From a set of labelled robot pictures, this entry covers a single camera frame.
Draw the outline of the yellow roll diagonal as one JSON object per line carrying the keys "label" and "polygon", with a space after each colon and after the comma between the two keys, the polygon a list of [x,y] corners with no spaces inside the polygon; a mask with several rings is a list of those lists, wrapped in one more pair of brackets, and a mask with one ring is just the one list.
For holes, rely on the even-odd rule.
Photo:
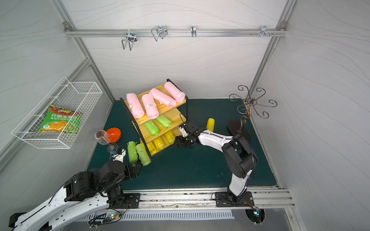
{"label": "yellow roll diagonal", "polygon": [[174,135],[174,132],[173,131],[169,131],[167,133],[165,133],[165,138],[167,140],[167,142],[169,143],[169,145],[173,145],[174,142],[175,142],[175,135]]}

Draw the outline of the yellow roll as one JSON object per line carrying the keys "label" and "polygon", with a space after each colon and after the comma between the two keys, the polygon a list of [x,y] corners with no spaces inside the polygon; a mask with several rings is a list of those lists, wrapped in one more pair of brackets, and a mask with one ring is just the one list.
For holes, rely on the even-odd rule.
{"label": "yellow roll", "polygon": [[207,128],[207,130],[209,130],[210,132],[214,132],[214,128],[215,128],[215,119],[213,119],[213,118],[209,118],[209,119],[208,119],[208,121],[207,121],[206,128]]}
{"label": "yellow roll", "polygon": [[148,155],[153,156],[158,152],[153,142],[145,143],[143,140],[140,140],[140,143],[144,146]]}
{"label": "yellow roll", "polygon": [[166,146],[161,137],[158,137],[157,139],[155,139],[153,143],[158,151],[163,150]]}

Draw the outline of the green roll front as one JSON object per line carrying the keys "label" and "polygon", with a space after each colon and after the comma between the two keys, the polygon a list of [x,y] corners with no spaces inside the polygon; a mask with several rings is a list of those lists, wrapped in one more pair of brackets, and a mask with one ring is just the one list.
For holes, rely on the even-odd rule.
{"label": "green roll front", "polygon": [[165,115],[159,115],[156,120],[165,128],[169,129],[172,125],[173,122],[169,120]]}

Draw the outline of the pink roll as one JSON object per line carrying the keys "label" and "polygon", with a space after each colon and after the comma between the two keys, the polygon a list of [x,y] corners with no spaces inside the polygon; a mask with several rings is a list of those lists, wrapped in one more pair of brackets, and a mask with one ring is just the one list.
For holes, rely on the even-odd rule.
{"label": "pink roll", "polygon": [[149,119],[155,119],[160,115],[152,93],[144,94],[142,103]]}
{"label": "pink roll", "polygon": [[155,100],[159,101],[161,104],[167,106],[168,108],[176,107],[177,101],[172,97],[166,95],[165,93],[159,91],[158,89],[153,88],[150,93]]}
{"label": "pink roll", "polygon": [[145,115],[145,112],[140,104],[140,101],[135,93],[127,93],[126,100],[131,109],[131,113],[135,119],[141,118]]}
{"label": "pink roll", "polygon": [[182,103],[185,100],[186,94],[179,90],[172,82],[166,82],[164,88],[177,103]]}

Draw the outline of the pink roll front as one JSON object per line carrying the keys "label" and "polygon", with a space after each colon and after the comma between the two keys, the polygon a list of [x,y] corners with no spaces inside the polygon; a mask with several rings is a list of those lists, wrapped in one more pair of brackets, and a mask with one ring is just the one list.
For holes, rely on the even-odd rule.
{"label": "pink roll front", "polygon": [[182,103],[185,100],[186,94],[179,90],[172,82],[166,82],[164,88],[177,103]]}

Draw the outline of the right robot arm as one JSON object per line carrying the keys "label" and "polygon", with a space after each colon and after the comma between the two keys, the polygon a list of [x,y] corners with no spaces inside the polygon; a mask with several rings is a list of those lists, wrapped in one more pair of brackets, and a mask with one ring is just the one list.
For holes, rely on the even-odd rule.
{"label": "right robot arm", "polygon": [[176,136],[175,147],[192,148],[194,145],[211,147],[224,154],[232,172],[227,195],[222,199],[231,206],[239,205],[250,199],[247,196],[247,183],[258,163],[258,157],[251,148],[251,135],[245,129],[246,118],[231,120],[227,124],[230,136],[221,135],[206,128],[198,128],[192,121],[180,125],[180,136]]}

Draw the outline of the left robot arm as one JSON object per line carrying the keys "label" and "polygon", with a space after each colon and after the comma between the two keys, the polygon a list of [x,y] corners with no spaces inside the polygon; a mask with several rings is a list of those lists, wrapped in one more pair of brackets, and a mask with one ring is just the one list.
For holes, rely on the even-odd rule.
{"label": "left robot arm", "polygon": [[119,160],[105,163],[100,169],[81,171],[71,177],[49,199],[29,212],[14,213],[9,218],[13,231],[58,231],[70,223],[97,211],[112,210],[112,215],[99,215],[88,221],[97,227],[117,222],[120,209],[136,209],[140,194],[124,194],[121,182],[139,176],[141,163],[126,166]]}

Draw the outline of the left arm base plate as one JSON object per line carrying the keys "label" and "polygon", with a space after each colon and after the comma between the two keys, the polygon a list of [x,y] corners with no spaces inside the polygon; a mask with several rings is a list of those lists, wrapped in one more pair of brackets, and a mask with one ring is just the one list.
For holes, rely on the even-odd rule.
{"label": "left arm base plate", "polygon": [[140,193],[126,193],[122,194],[116,200],[114,209],[137,209],[139,208]]}

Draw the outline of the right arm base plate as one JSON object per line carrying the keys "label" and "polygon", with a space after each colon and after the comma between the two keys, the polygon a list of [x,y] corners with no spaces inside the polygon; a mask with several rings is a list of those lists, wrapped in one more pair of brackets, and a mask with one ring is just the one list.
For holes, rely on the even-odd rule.
{"label": "right arm base plate", "polygon": [[219,208],[254,207],[252,194],[248,191],[245,191],[240,196],[235,196],[231,192],[216,192],[212,199]]}

